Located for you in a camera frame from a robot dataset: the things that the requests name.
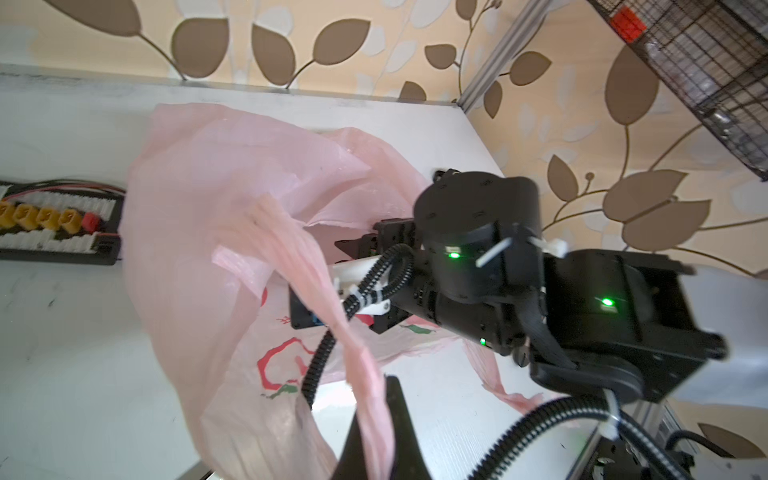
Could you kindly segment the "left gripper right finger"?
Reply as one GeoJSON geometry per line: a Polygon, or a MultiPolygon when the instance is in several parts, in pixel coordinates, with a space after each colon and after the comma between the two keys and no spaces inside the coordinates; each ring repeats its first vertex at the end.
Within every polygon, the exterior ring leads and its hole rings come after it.
{"type": "Polygon", "coordinates": [[[399,379],[386,376],[386,402],[394,429],[392,480],[431,480],[399,379]]]}

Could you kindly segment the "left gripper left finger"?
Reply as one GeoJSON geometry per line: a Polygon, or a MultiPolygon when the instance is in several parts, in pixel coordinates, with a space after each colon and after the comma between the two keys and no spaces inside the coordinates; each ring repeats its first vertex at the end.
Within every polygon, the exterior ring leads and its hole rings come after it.
{"type": "Polygon", "coordinates": [[[353,417],[343,451],[338,459],[332,480],[368,480],[364,458],[362,434],[357,416],[353,417]]]}

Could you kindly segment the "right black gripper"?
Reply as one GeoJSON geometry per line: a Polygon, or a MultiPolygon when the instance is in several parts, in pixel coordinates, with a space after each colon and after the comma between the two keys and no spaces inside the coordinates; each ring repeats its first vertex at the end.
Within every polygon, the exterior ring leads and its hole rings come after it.
{"type": "Polygon", "coordinates": [[[387,219],[358,239],[335,242],[349,256],[330,267],[332,286],[347,315],[368,316],[369,329],[383,333],[409,317],[392,300],[413,282],[420,238],[411,219],[387,219]]]}

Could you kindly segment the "pink plastic fruit-print bag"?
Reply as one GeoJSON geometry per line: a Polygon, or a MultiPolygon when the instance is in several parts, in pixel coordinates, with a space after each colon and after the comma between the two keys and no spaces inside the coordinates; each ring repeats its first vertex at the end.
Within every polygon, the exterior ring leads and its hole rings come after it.
{"type": "Polygon", "coordinates": [[[227,479],[326,479],[336,457],[300,391],[314,347],[279,324],[287,287],[337,337],[363,475],[393,470],[381,365],[448,339],[406,333],[379,353],[346,321],[324,251],[410,215],[428,179],[356,128],[319,134],[216,104],[158,106],[128,174],[119,233],[129,297],[203,462],[227,479]]]}

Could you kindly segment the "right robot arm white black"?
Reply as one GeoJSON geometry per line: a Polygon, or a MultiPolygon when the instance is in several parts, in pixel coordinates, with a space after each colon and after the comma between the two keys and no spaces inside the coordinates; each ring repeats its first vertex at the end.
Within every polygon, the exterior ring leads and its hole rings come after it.
{"type": "Polygon", "coordinates": [[[331,278],[346,318],[383,333],[416,316],[490,356],[515,356],[557,398],[511,426],[472,471],[497,479],[541,435],[590,419],[646,461],[637,479],[686,479],[693,459],[623,411],[669,396],[767,404],[767,284],[665,255],[543,239],[539,194],[525,177],[446,171],[413,215],[340,240],[331,278]]]}

